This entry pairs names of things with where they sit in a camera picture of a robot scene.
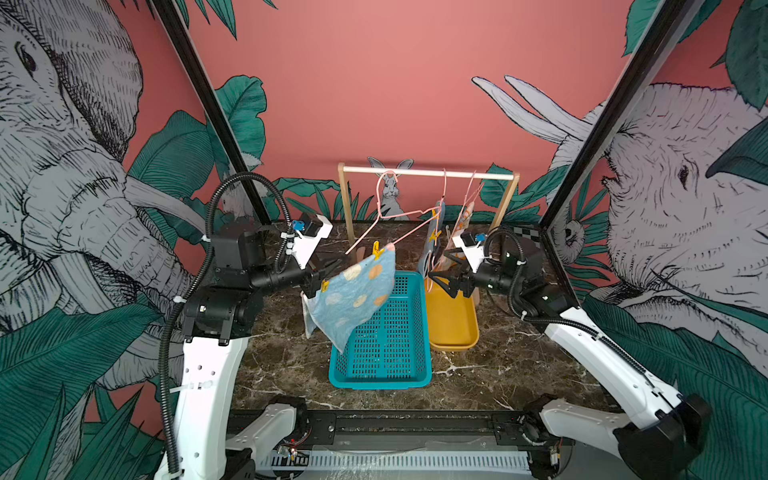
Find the blue dotted towel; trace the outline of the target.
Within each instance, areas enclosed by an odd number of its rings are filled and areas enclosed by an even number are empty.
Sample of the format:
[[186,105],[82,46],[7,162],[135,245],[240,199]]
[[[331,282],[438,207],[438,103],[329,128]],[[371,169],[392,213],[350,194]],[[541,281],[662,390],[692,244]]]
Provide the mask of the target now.
[[331,278],[326,292],[314,298],[301,295],[305,337],[322,331],[341,353],[353,331],[372,319],[387,302],[395,284],[396,249],[382,248],[379,260],[372,255]]

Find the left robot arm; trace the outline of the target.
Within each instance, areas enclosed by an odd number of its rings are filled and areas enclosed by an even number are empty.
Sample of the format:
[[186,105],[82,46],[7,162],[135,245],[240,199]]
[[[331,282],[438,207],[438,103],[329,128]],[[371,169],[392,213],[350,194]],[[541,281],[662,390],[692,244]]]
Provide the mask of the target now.
[[[215,227],[230,186],[255,181],[275,198],[285,227],[273,262],[265,257],[264,226]],[[159,347],[165,453],[158,479],[259,479],[258,465],[281,448],[295,450],[311,433],[306,403],[281,397],[233,437],[227,435],[237,372],[267,296],[298,287],[312,298],[326,288],[340,256],[315,252],[332,229],[321,216],[302,216],[296,229],[277,187],[255,172],[237,173],[215,190],[205,217],[208,250],[192,284],[173,300]]]

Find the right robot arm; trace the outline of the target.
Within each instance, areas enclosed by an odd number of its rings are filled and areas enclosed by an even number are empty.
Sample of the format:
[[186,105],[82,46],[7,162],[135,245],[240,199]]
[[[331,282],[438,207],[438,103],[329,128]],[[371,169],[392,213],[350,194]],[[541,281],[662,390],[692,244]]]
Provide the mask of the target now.
[[484,289],[507,313],[534,326],[578,361],[617,401],[609,413],[543,396],[527,411],[529,443],[569,438],[612,454],[641,479],[674,479],[703,452],[711,407],[683,395],[614,342],[564,287],[547,280],[544,253],[499,226],[487,234],[457,230],[446,270],[428,277],[450,297]]

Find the cream orange towel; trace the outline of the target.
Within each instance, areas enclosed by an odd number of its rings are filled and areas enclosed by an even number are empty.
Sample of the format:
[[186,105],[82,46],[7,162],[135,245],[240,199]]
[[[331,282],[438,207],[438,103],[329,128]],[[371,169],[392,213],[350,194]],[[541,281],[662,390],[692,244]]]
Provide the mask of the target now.
[[[469,202],[469,203],[465,204],[462,207],[462,209],[460,211],[460,214],[459,214],[459,216],[458,216],[458,218],[457,218],[457,220],[456,220],[456,222],[454,224],[454,228],[453,228],[453,230],[452,230],[452,232],[451,232],[451,234],[449,236],[449,241],[448,241],[448,244],[446,245],[446,249],[447,250],[451,250],[451,249],[454,249],[456,247],[456,245],[455,245],[455,243],[453,241],[453,235],[457,234],[457,233],[461,233],[464,229],[466,229],[469,226],[470,221],[471,221],[471,217],[472,217],[473,212],[474,212],[474,206],[475,206],[475,202],[472,201],[472,202]],[[438,263],[438,266],[436,267],[436,269],[439,270],[439,271],[447,270],[453,264],[454,264],[454,262],[452,260],[448,259],[445,255],[442,255],[440,260],[439,260],[439,263]]]

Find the yellow plastic tray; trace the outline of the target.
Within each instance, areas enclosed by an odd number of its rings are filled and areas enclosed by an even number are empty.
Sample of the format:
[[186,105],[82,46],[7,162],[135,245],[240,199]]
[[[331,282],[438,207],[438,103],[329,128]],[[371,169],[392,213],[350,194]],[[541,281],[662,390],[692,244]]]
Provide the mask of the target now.
[[438,351],[464,351],[479,340],[474,297],[459,293],[450,297],[431,279],[425,280],[428,336],[431,348]]

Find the checkerboard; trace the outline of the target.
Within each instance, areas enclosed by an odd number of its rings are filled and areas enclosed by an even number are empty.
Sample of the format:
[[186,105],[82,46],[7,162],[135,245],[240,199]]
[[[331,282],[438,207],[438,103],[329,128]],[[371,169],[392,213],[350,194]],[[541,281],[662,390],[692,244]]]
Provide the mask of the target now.
[[525,226],[512,226],[512,230],[515,234],[526,237],[539,237],[541,232],[536,228],[529,228]]

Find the teal plastic basket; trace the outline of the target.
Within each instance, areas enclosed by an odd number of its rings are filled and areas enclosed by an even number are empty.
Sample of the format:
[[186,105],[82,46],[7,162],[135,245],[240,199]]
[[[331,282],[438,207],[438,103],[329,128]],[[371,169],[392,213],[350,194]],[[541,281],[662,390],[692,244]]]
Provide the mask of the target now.
[[432,380],[425,287],[416,272],[398,271],[389,300],[331,351],[330,383],[339,389],[406,390]]

